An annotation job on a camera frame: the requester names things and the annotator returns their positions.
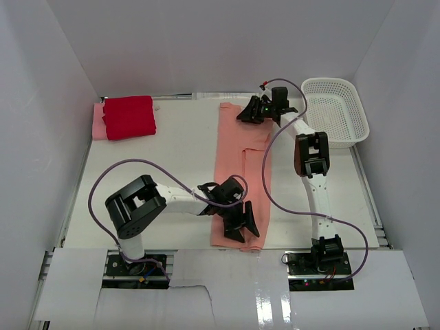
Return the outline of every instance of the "pink towel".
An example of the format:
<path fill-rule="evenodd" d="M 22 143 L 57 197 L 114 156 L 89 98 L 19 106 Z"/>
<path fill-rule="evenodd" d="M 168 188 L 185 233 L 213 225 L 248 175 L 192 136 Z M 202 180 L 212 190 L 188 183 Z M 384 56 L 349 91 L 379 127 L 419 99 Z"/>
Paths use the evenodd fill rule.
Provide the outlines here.
<path fill-rule="evenodd" d="M 236 119 L 240 111 L 241 107 L 238 105 L 229 102 L 220 104 L 214 180 L 221 183 L 232 174 L 244 176 L 249 184 L 249 193 L 245 200 L 252 201 L 260 237 L 242 229 L 245 243 L 227 239 L 223 236 L 223 219 L 215 215 L 212 219 L 211 245 L 239 248 L 243 251 L 260 250 L 264 246 L 270 219 L 270 200 L 263 190 L 261 164 L 264 150 L 270 141 L 273 122 L 266 120 L 260 125 L 246 124 Z M 266 162 L 265 177 L 270 187 L 271 155 Z"/>
<path fill-rule="evenodd" d="M 105 123 L 102 119 L 104 115 L 104 103 L 95 103 L 93 108 L 93 124 L 91 127 L 91 136 L 94 140 L 107 140 Z"/>

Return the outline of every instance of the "white laundry basket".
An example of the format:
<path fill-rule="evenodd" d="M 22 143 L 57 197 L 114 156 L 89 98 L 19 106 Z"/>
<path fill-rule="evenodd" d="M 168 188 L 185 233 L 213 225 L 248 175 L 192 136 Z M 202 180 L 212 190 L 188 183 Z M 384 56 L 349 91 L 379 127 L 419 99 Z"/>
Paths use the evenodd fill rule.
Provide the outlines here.
<path fill-rule="evenodd" d="M 370 133 L 356 88 L 338 78 L 312 78 L 301 85 L 309 109 L 307 124 L 329 136 L 329 148 L 349 148 Z"/>

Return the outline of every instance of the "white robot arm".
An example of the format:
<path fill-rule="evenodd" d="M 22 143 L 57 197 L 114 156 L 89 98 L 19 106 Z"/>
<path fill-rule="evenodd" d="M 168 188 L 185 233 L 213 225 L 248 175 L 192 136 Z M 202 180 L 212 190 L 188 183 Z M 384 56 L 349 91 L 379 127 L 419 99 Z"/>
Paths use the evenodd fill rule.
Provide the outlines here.
<path fill-rule="evenodd" d="M 286 113 L 281 116 L 280 125 L 283 127 L 294 118 L 298 117 L 297 113 Z M 316 131 L 307 125 L 304 120 L 297 119 L 286 130 L 294 140 L 298 135 L 315 135 Z M 327 176 L 326 173 L 313 174 L 310 176 L 301 176 L 309 198 L 310 212 L 330 215 L 329 195 L 327 192 Z M 311 216 L 311 237 L 319 241 L 320 237 L 333 238 L 337 234 L 333 222 L 327 218 Z"/>
<path fill-rule="evenodd" d="M 344 248 L 333 222 L 320 216 L 331 214 L 327 194 L 327 172 L 330 167 L 328 137 L 325 132 L 313 130 L 301 118 L 293 121 L 297 117 L 298 111 L 289 107 L 287 88 L 275 87 L 272 89 L 271 100 L 266 94 L 261 98 L 252 96 L 249 104 L 236 118 L 250 124 L 261 124 L 270 118 L 280 127 L 291 123 L 286 131 L 294 139 L 294 168 L 305 186 L 312 218 L 309 261 L 315 267 L 335 264 L 342 260 Z"/>
<path fill-rule="evenodd" d="M 107 198 L 105 206 L 115 226 L 120 248 L 128 259 L 144 257 L 141 233 L 160 213 L 219 215 L 223 219 L 224 236 L 244 243 L 241 228 L 259 237 L 252 202 L 239 202 L 243 187 L 233 177 L 222 184 L 209 182 L 192 190 L 156 184 L 150 175 L 142 175 Z M 195 197 L 204 196 L 215 204 L 235 204 L 220 208 Z"/>

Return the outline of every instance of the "white wall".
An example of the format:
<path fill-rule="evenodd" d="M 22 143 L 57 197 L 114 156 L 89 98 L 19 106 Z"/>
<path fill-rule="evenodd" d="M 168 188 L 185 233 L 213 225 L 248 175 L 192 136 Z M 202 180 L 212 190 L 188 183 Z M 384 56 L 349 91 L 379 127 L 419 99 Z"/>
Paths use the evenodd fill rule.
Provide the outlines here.
<path fill-rule="evenodd" d="M 97 96 L 44 0 L 0 1 L 0 328 L 25 329 Z"/>
<path fill-rule="evenodd" d="M 351 79 L 393 0 L 48 0 L 101 96 Z"/>
<path fill-rule="evenodd" d="M 371 128 L 362 163 L 432 329 L 440 329 L 439 6 L 396 1 L 354 78 Z"/>

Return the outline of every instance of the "folded red towel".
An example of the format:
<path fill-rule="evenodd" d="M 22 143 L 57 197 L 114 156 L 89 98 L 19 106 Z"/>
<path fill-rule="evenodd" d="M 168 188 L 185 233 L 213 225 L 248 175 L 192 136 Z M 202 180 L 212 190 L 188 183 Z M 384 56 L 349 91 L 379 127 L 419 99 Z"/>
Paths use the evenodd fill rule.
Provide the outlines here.
<path fill-rule="evenodd" d="M 156 134 L 151 96 L 107 98 L 102 119 L 109 140 Z"/>

